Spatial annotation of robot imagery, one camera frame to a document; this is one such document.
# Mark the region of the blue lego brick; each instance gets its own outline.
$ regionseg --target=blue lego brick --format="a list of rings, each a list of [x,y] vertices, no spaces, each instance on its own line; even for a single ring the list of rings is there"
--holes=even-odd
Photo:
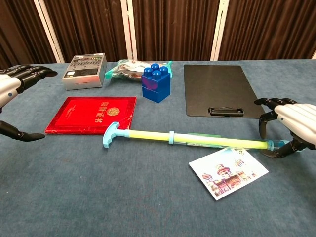
[[[170,73],[167,67],[159,68],[158,64],[152,64],[151,68],[145,68],[142,75],[142,86],[156,92],[170,88]]]
[[[170,95],[170,87],[166,87],[164,90],[161,90],[160,92],[156,92],[153,90],[149,90],[146,87],[143,88],[143,96],[147,99],[150,99],[156,103],[161,102],[163,99],[165,99],[168,95]]]

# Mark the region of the blue tablecloth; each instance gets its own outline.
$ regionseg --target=blue tablecloth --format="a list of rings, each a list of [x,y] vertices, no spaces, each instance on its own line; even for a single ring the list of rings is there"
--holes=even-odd
[[[186,115],[184,64],[241,65],[260,97],[316,105],[316,60],[174,62],[171,95],[156,104],[139,82],[66,91],[67,64],[3,108],[0,119],[44,132],[68,96],[138,97],[132,129],[258,139],[258,120]],[[108,63],[107,70],[115,63]],[[268,138],[290,140],[278,121]],[[0,136],[0,236],[287,236],[316,232],[316,151],[283,159],[250,153],[268,174],[215,201],[188,163],[218,149],[102,136],[47,135],[23,143]]]

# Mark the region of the curtain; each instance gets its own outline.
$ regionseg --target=curtain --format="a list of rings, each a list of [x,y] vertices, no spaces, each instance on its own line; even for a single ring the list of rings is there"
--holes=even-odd
[[[210,60],[219,0],[133,0],[137,58]]]
[[[230,0],[219,60],[311,59],[316,0]]]
[[[65,61],[75,55],[105,53],[126,59],[120,0],[45,0]]]
[[[33,0],[0,0],[0,68],[56,63]]]

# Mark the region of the clear plastic bag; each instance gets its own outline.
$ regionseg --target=clear plastic bag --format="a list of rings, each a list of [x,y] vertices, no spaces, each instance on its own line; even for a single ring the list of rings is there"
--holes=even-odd
[[[156,62],[143,62],[137,60],[119,60],[118,64],[105,73],[105,79],[109,80],[111,78],[128,78],[130,80],[142,81],[142,74],[145,68],[150,68],[150,66]],[[170,78],[172,78],[171,64],[172,61],[167,63],[157,63],[159,67],[165,66],[168,68],[170,73]]]

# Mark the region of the red certificate booklet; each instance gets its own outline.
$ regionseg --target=red certificate booklet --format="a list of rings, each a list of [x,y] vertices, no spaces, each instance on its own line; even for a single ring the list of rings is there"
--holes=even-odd
[[[112,122],[130,129],[137,97],[68,97],[47,134],[103,135]]]

